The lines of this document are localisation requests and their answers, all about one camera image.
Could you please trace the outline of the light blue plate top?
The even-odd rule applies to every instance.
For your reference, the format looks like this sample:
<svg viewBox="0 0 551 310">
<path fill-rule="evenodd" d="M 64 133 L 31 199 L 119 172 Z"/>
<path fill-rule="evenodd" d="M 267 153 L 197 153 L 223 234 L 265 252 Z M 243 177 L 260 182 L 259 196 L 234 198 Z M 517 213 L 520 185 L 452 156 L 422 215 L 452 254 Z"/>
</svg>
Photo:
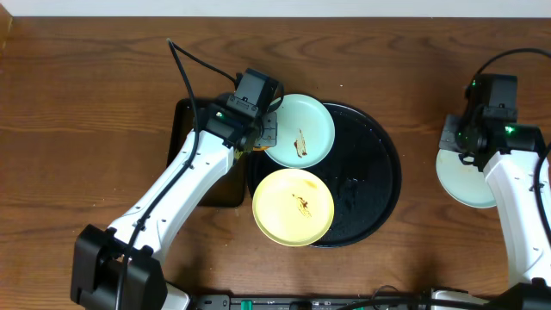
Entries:
<svg viewBox="0 0 551 310">
<path fill-rule="evenodd" d="M 317 99 L 290 94 L 275 111 L 276 145 L 265 153 L 288 168 L 303 169 L 320 163 L 335 140 L 335 125 L 328 109 Z"/>
</svg>

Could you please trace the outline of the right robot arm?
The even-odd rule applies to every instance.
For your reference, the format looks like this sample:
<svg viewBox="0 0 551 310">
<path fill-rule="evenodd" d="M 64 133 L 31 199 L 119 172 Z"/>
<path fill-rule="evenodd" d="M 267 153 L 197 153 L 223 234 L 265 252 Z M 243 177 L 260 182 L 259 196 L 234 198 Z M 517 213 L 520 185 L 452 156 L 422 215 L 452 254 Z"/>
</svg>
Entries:
<svg viewBox="0 0 551 310">
<path fill-rule="evenodd" d="M 438 289 L 434 299 L 484 309 L 550 307 L 550 153 L 541 130 L 517 121 L 517 77 L 477 73 L 463 115 L 448 115 L 436 173 L 446 192 L 473 208 L 496 208 L 509 287 L 491 301 Z"/>
</svg>

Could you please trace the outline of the pale yellow plate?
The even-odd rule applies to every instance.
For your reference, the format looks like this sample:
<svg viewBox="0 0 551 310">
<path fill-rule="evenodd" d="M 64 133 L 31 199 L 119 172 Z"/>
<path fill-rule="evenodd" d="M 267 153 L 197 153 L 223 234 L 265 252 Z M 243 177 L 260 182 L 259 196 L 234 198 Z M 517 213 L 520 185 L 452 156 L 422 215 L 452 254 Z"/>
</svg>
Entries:
<svg viewBox="0 0 551 310">
<path fill-rule="evenodd" d="M 277 170 L 255 189 L 252 213 L 259 229 L 274 242 L 291 247 L 320 240 L 335 214 L 331 191 L 313 173 Z"/>
</svg>

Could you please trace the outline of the light blue plate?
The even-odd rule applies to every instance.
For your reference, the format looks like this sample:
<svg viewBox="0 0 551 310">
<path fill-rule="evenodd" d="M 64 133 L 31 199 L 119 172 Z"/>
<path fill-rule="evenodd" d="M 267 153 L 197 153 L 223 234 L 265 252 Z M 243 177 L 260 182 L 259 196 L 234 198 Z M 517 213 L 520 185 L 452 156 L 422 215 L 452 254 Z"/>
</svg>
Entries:
<svg viewBox="0 0 551 310">
<path fill-rule="evenodd" d="M 472 208 L 493 208 L 496 201 L 482 172 L 464 165 L 459 153 L 440 149 L 436 155 L 440 184 L 458 202 Z"/>
<path fill-rule="evenodd" d="M 335 140 L 335 125 L 328 109 L 317 99 L 290 94 L 275 111 L 276 145 L 265 153 L 288 168 L 303 169 L 320 163 Z"/>
</svg>

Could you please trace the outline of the green and orange sponge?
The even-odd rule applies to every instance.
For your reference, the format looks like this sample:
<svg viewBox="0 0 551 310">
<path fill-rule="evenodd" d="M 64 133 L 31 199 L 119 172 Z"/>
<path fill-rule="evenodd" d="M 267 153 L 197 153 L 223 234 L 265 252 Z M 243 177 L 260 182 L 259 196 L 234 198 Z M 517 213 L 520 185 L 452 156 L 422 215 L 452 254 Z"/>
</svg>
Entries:
<svg viewBox="0 0 551 310">
<path fill-rule="evenodd" d="M 255 147 L 253 147 L 254 152 L 263 152 L 263 151 L 266 151 L 267 149 L 269 149 L 268 146 L 255 146 Z"/>
</svg>

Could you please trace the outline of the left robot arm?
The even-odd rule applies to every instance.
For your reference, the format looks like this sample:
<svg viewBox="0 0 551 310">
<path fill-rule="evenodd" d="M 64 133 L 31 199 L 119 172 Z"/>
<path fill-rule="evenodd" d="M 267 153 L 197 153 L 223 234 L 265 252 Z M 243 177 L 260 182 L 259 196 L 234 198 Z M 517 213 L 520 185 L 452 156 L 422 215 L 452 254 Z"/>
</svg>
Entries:
<svg viewBox="0 0 551 310">
<path fill-rule="evenodd" d="M 201 108 L 182 148 L 147 192 L 102 230 L 87 225 L 74 247 L 71 300 L 86 309 L 185 309 L 189 295 L 162 265 L 183 223 L 239 157 L 276 145 L 282 83 L 248 69 L 236 90 Z"/>
</svg>

